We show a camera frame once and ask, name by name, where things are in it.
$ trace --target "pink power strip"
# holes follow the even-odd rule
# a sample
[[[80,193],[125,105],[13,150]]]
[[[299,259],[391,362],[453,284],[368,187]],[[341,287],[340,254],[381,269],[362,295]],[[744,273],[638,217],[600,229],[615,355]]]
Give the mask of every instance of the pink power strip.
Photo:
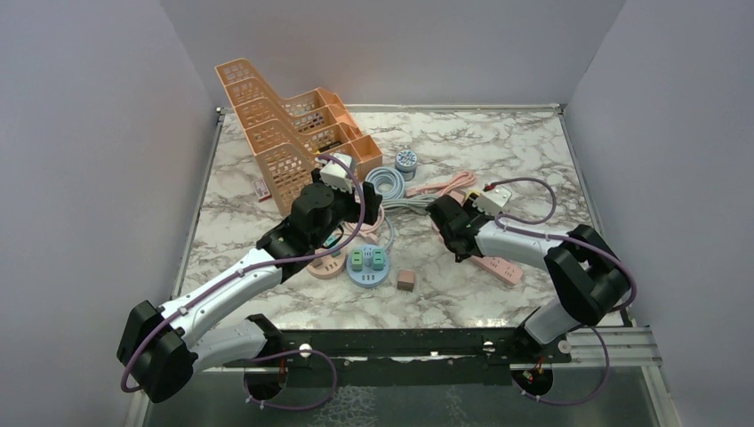
[[[450,196],[458,201],[458,203],[463,203],[464,195],[459,193],[458,191],[451,192]],[[434,231],[437,231],[435,224],[432,224],[432,229]],[[438,237],[440,239],[440,242],[443,242],[443,237]],[[482,270],[512,285],[517,285],[521,280],[521,277],[524,276],[524,271],[521,270],[521,267],[518,267],[516,264],[508,262],[502,258],[489,256],[485,258],[479,258],[478,256],[472,256],[470,259],[471,262],[481,267]]]

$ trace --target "black metal bar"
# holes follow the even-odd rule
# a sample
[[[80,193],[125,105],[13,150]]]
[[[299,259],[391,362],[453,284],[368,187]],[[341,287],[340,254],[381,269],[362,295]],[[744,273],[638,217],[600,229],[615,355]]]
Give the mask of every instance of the black metal bar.
[[[282,330],[282,347],[298,349],[304,343],[334,359],[340,386],[394,386],[440,384],[510,385],[509,365],[536,363],[513,352],[515,328]],[[555,340],[541,354],[549,363],[567,363],[568,354]],[[437,356],[441,359],[430,359]],[[264,366],[280,366],[270,361]],[[237,361],[226,367],[256,367]],[[326,387],[332,372],[317,356],[288,357],[286,387]]]
[[[337,359],[335,365],[340,386],[511,384],[509,366],[489,365],[483,356],[411,362]],[[312,356],[306,367],[288,367],[285,387],[328,387],[332,383],[330,366],[323,359]]]

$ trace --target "cable spool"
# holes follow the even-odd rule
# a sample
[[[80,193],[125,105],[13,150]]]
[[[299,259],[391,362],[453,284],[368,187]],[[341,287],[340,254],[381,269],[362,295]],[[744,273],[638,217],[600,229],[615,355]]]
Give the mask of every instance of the cable spool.
[[[419,165],[419,157],[409,149],[398,151],[396,154],[396,170],[398,170],[403,179],[410,181],[416,176],[416,167]]]
[[[403,198],[405,195],[405,180],[403,179],[403,175],[392,167],[375,167],[366,175],[364,181],[374,185],[374,191],[385,200]],[[380,187],[385,184],[389,185],[390,188],[381,189]]]

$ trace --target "power strip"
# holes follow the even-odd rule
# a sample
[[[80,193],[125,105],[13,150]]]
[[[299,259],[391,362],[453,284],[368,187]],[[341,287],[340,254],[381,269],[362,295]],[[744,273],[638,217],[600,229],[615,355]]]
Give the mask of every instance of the power strip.
[[[377,258],[382,258],[378,270]],[[346,261],[346,271],[351,281],[364,289],[374,289],[382,284],[390,272],[390,257],[379,246],[364,245],[352,251]]]

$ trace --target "screw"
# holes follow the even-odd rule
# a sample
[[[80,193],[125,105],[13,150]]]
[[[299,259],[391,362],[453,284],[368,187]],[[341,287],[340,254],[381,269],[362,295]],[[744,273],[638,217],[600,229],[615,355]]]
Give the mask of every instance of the screw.
[[[566,340],[562,340],[557,343],[557,349],[560,350],[560,352],[563,354],[568,354],[571,352],[571,343]]]
[[[301,346],[299,347],[299,350],[311,350],[311,346],[310,346],[310,345],[308,345],[308,344],[306,344],[306,343],[304,343],[304,344],[302,344],[302,345],[301,345]],[[306,358],[308,358],[309,356],[311,356],[311,353],[309,353],[308,351],[302,351],[302,352],[301,352],[301,356],[302,356],[303,358],[305,358],[305,359],[306,359]]]

